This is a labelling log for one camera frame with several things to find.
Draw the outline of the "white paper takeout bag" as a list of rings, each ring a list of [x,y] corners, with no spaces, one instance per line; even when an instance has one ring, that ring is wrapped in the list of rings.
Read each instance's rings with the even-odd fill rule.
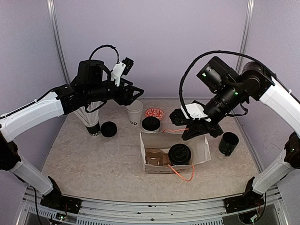
[[[143,171],[149,174],[179,174],[211,160],[206,136],[184,141],[181,135],[167,131],[140,132]]]

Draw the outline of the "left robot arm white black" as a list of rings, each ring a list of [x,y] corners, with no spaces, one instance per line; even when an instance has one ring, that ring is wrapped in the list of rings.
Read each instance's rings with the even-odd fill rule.
[[[47,198],[53,207],[62,208],[66,199],[56,182],[44,176],[21,154],[14,139],[24,132],[54,118],[68,115],[95,102],[104,105],[114,100],[118,105],[131,105],[143,94],[143,90],[123,78],[134,62],[125,58],[108,69],[100,60],[84,60],[79,63],[77,76],[70,84],[55,87],[42,97],[0,117],[0,168],[9,171],[21,181],[35,188]]]

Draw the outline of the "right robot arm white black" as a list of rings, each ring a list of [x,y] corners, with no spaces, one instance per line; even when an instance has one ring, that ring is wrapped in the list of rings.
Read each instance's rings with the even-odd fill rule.
[[[213,97],[213,94],[210,94],[210,91],[200,79],[196,78],[196,74],[212,56],[200,59],[188,73],[183,85],[186,104],[188,103],[187,97],[193,97],[193,99],[195,97],[199,99],[204,99],[204,97],[210,99]],[[290,62],[289,60],[268,60],[265,58],[263,62],[300,99],[300,69],[294,64],[295,62],[297,63],[297,60]],[[241,148],[238,147],[238,152],[234,152],[233,157],[223,157],[226,162],[233,160],[232,165],[229,167],[223,165],[222,169],[220,169],[221,172],[225,172],[225,168],[230,170],[225,172],[225,175],[221,175],[221,178],[223,180],[225,176],[229,177],[225,181],[229,181],[233,193],[242,192],[247,180],[258,174],[259,167],[265,169],[276,159],[281,150],[283,150],[284,144],[288,141],[289,135],[293,132],[282,118],[262,103],[251,99],[250,104],[246,104],[246,108],[249,109],[249,113],[234,120],[240,130],[238,135],[240,137],[243,136],[242,143],[247,145],[248,152],[252,154],[253,159],[247,159],[250,162],[250,166],[246,166],[246,156],[238,156],[238,152],[241,153]],[[278,187],[282,198],[287,199],[288,197],[300,195],[300,170],[294,170],[289,173],[286,178],[278,183]]]

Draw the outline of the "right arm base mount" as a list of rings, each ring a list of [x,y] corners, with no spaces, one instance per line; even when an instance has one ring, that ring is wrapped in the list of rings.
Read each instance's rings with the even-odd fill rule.
[[[226,213],[233,213],[264,205],[263,195],[248,189],[244,194],[224,199]]]

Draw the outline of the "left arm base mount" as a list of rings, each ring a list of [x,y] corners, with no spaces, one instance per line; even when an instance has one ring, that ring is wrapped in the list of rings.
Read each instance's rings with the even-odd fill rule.
[[[42,206],[74,214],[79,213],[81,203],[82,200],[79,198],[62,195],[60,189],[56,186],[49,194],[44,195],[40,201]]]

